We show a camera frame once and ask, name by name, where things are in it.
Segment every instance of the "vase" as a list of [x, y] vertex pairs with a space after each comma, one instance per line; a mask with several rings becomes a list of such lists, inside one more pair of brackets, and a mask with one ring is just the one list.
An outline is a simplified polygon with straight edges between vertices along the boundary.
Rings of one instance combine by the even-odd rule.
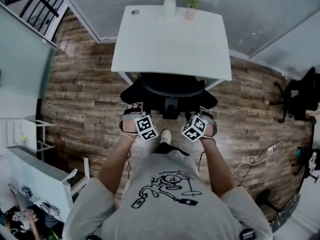
[[196, 10], [194, 8], [188, 7], [185, 12], [185, 19], [191, 21], [195, 16]]
[[166, 19], [171, 19], [176, 14], [176, 0], [164, 0], [163, 2], [163, 10], [164, 17]]

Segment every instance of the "white shoe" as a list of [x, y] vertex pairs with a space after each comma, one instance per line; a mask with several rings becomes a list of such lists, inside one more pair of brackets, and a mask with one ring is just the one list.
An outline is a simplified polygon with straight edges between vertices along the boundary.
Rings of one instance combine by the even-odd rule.
[[161, 140], [160, 140], [160, 143], [167, 143], [170, 145], [171, 143], [171, 132], [167, 129], [164, 129], [161, 133]]

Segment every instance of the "black chair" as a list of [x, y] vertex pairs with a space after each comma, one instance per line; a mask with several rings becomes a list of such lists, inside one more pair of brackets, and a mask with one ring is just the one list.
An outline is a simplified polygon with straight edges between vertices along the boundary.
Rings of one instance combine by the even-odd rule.
[[194, 76], [162, 73], [141, 73], [121, 100], [127, 104], [143, 102], [147, 111], [156, 110], [164, 119], [177, 119], [180, 112], [215, 107], [217, 99], [205, 90], [205, 81]]
[[279, 119], [280, 124], [285, 121], [287, 111], [289, 117], [293, 116], [295, 120], [316, 123], [313, 116], [306, 118], [306, 110], [316, 111], [318, 109], [320, 97], [318, 79], [319, 74], [316, 74], [315, 68], [312, 67], [300, 81], [291, 80], [284, 91], [277, 82], [274, 83], [279, 88], [283, 101], [270, 102], [270, 106], [284, 105], [283, 118]]

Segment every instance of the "white cable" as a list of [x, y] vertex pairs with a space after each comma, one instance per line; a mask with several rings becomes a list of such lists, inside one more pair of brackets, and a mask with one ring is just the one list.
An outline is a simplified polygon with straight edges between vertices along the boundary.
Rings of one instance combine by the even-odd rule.
[[277, 147], [278, 145], [280, 145], [280, 144], [283, 144], [283, 149], [282, 149], [282, 151], [281, 151], [281, 152], [274, 158], [274, 160], [273, 160], [273, 164], [274, 164], [275, 166], [278, 166], [278, 165], [286, 158], [286, 156], [287, 156], [293, 149], [299, 147], [299, 146], [295, 146], [295, 147], [291, 148], [291, 149], [285, 154], [285, 156], [282, 158], [282, 160], [281, 160], [279, 163], [277, 163], [277, 164], [276, 164], [276, 159], [285, 151], [285, 148], [286, 148], [286, 144], [285, 144], [283, 141], [280, 141], [279, 143], [273, 145], [274, 148], [272, 149], [271, 153], [270, 153], [265, 159], [262, 159], [262, 160], [259, 161], [259, 162], [250, 163], [250, 159], [253, 158], [253, 157], [251, 157], [251, 158], [249, 159], [249, 162], [247, 162], [247, 161], [245, 161], [245, 156], [243, 155], [242, 158], [241, 158], [241, 159], [242, 159], [242, 162], [241, 162], [241, 163], [238, 165], [238, 167], [232, 172], [232, 174], [234, 174], [234, 173], [239, 169], [239, 167], [242, 166], [243, 164], [249, 164], [249, 165], [251, 165], [251, 166], [256, 166], [256, 165], [261, 164], [262, 162], [268, 160], [268, 159], [272, 156], [272, 154], [275, 153], [274, 150], [276, 150], [276, 147]]

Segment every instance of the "t-shirt sleeve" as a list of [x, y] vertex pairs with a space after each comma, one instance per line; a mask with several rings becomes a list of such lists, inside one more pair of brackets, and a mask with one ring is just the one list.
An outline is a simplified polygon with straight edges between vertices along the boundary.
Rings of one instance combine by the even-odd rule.
[[97, 178], [91, 178], [68, 215], [62, 238], [86, 240], [115, 211], [113, 194]]
[[240, 223], [254, 231], [257, 240], [273, 239], [273, 233], [265, 215], [242, 186], [229, 190], [221, 200]]

